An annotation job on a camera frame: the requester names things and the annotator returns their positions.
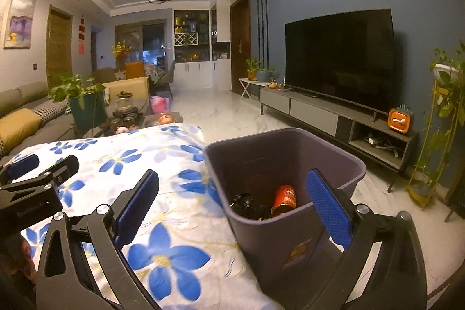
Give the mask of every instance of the bin rim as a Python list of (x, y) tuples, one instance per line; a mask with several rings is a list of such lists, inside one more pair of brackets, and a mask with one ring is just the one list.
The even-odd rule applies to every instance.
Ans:
[(309, 203), (307, 203), (305, 205), (299, 206), (298, 208), (296, 208), (294, 210), (291, 210), (290, 212), (283, 213), (280, 217), (277, 217), (277, 218), (269, 218), (269, 219), (265, 219), (265, 220), (262, 220), (262, 221), (253, 220), (253, 219), (242, 217), (239, 214), (235, 213), (231, 209), (229, 201), (227, 200), (223, 189), (218, 188), (219, 186), (216, 185), (216, 182), (218, 182), (218, 178), (216, 177), (216, 174), (212, 170), (212, 167), (211, 167), (211, 164), (210, 164), (210, 159), (208, 157), (208, 150), (211, 149), (211, 146), (222, 145), (222, 144), (226, 143), (227, 141), (239, 140), (239, 139), (249, 138), (249, 137), (257, 136), (257, 135), (276, 134), (276, 133), (278, 133), (280, 131), (283, 131), (283, 130), (293, 130), (293, 131), (296, 131), (296, 132), (299, 132), (299, 133), (302, 133), (302, 134), (311, 135), (312, 138), (315, 138), (316, 140), (321, 142), (323, 145), (329, 147), (331, 150), (333, 150), (333, 149), (338, 150), (340, 153), (345, 155), (350, 160), (354, 161), (357, 164), (357, 166), (360, 167), (360, 174), (358, 174), (353, 180), (350, 180), (349, 182), (345, 183), (344, 185), (338, 187), (337, 189), (345, 189), (348, 186), (350, 186), (352, 183), (354, 183), (354, 182), (358, 183), (360, 180), (362, 180), (365, 177), (366, 165), (360, 158), (355, 157), (355, 155), (343, 150), (342, 148), (340, 148), (340, 147), (326, 141), (325, 139), (322, 139), (321, 137), (318, 137), (318, 136), (314, 135), (313, 133), (311, 133), (311, 132), (309, 132), (309, 131), (307, 131), (305, 129), (302, 129), (302, 128), (285, 127), (285, 128), (279, 128), (279, 129), (275, 129), (275, 130), (268, 130), (268, 131), (265, 131), (265, 132), (255, 133), (255, 134), (251, 134), (251, 135), (248, 135), (248, 136), (235, 137), (235, 138), (231, 138), (231, 139), (227, 139), (227, 140), (215, 141), (215, 142), (212, 142), (211, 144), (206, 145), (205, 148), (204, 148), (205, 164), (206, 164), (206, 166), (208, 168), (209, 175), (213, 179), (213, 185), (215, 186), (216, 191), (218, 192), (218, 196), (219, 196), (219, 198), (221, 200), (223, 211), (224, 211), (225, 215), (228, 218), (232, 218), (235, 221), (240, 221), (240, 222), (245, 222), (246, 221), (246, 223), (248, 223), (250, 225), (266, 225), (266, 224), (269, 224), (269, 223), (272, 223), (272, 222), (275, 222), (275, 221), (282, 220), (285, 217), (288, 217), (288, 216), (290, 216), (292, 214), (295, 214), (296, 212), (302, 212), (303, 210), (313, 206), (313, 202), (309, 202)]

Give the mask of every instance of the trash bin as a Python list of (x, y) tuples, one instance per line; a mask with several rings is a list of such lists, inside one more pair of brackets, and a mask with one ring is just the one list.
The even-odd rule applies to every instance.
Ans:
[[(366, 172), (360, 159), (298, 128), (215, 142), (205, 148), (205, 161), (238, 244), (262, 288), (304, 268), (329, 238), (306, 191), (308, 171), (318, 168), (332, 187), (349, 197)], [(234, 195), (242, 193), (273, 204), (284, 184), (294, 187), (297, 209), (255, 221), (230, 208)]]

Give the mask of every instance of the tv cabinet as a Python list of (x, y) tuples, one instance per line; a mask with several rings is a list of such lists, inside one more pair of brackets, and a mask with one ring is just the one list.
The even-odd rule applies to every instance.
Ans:
[[(418, 135), (414, 131), (406, 135), (393, 131), (386, 120), (377, 118), (374, 121), (370, 111), (364, 112), (323, 96), (314, 98), (292, 90), (261, 88), (260, 105), (262, 115), (263, 106), (278, 110), (396, 172), (405, 168)], [(370, 145), (367, 141), (369, 133), (375, 138), (389, 140), (397, 148), (398, 157), (393, 150)]]

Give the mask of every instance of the television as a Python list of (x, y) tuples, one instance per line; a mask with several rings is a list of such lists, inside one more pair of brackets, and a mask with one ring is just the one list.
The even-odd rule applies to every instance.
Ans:
[(285, 25), (285, 33), (286, 86), (380, 113), (399, 105), (391, 10), (295, 21)]

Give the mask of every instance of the orange chair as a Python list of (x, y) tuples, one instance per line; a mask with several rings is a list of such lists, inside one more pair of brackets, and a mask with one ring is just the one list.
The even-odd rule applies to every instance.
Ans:
[(142, 61), (126, 64), (126, 79), (140, 78), (146, 76), (144, 63)]

